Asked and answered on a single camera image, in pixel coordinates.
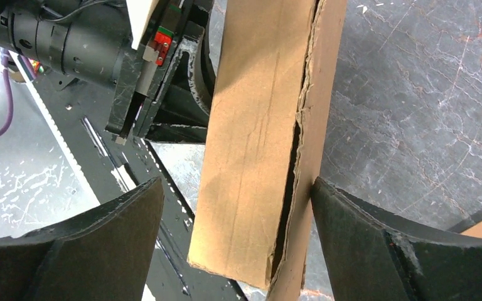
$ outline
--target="scratched floor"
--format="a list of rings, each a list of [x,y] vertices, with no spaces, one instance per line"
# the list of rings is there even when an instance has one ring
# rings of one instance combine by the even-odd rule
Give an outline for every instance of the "scratched floor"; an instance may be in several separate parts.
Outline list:
[[[13,83],[14,119],[0,138],[0,237],[20,236],[91,206],[24,84]],[[6,95],[0,65],[0,127]]]
[[[156,148],[195,208],[204,147]],[[321,175],[377,206],[444,230],[481,220],[482,1],[349,0],[324,149]],[[332,300],[311,236],[301,300]]]

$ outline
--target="purple cable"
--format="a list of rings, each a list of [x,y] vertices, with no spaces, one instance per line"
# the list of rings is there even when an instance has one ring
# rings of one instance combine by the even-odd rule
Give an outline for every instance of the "purple cable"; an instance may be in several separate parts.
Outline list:
[[[4,80],[4,88],[6,90],[6,97],[8,99],[8,114],[6,116],[6,121],[0,129],[0,136],[2,136],[10,125],[12,124],[12,118],[14,117],[14,100],[12,98],[12,87],[10,86],[10,77],[8,74],[8,58],[10,57],[10,53],[8,50],[2,49],[1,50],[1,64],[3,65],[3,80]]]
[[[26,71],[30,74],[31,80],[35,80],[37,75],[36,72],[34,71],[34,68],[32,67],[32,64],[30,61],[27,59],[27,57],[20,55],[21,61],[23,61]]]

